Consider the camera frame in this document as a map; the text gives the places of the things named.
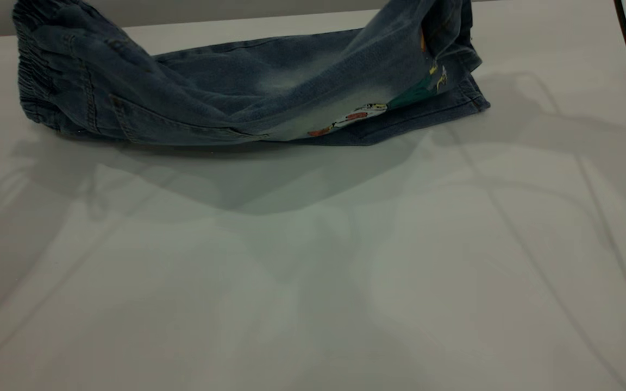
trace embroidered patch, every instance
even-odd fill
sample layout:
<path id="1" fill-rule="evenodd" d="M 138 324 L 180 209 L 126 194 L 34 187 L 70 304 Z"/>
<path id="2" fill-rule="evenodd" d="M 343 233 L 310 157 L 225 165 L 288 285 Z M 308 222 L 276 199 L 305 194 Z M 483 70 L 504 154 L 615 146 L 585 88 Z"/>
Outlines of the embroidered patch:
<path id="1" fill-rule="evenodd" d="M 441 75 L 441 79 L 436 83 L 436 92 L 439 92 L 441 86 L 445 86 L 448 84 L 448 73 L 446 72 L 446 67 L 443 67 L 443 74 Z"/>

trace back pocket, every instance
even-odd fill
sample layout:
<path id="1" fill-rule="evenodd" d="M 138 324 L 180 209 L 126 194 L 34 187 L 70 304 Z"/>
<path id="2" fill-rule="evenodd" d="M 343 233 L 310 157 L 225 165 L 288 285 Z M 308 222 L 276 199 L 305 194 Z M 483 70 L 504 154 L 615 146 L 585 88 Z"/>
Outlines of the back pocket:
<path id="1" fill-rule="evenodd" d="M 157 146 L 223 146 L 260 141 L 268 135 L 245 134 L 228 127 L 203 127 L 174 121 L 121 97 L 111 96 L 112 108 L 127 138 Z"/>

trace colorful print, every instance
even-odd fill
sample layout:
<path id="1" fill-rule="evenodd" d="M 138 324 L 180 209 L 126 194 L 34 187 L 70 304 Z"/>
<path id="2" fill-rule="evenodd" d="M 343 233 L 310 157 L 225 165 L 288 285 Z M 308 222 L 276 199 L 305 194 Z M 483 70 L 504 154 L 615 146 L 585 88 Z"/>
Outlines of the colorful print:
<path id="1" fill-rule="evenodd" d="M 309 131 L 308 135 L 311 137 L 323 136 L 330 133 L 333 129 L 340 129 L 342 127 L 353 124 L 354 122 L 362 121 L 362 119 L 373 118 L 375 116 L 380 116 L 388 110 L 387 104 L 367 104 L 365 106 L 361 106 L 360 108 L 352 111 L 347 116 L 340 118 L 338 121 L 333 122 L 330 126 L 325 129 L 318 131 Z"/>

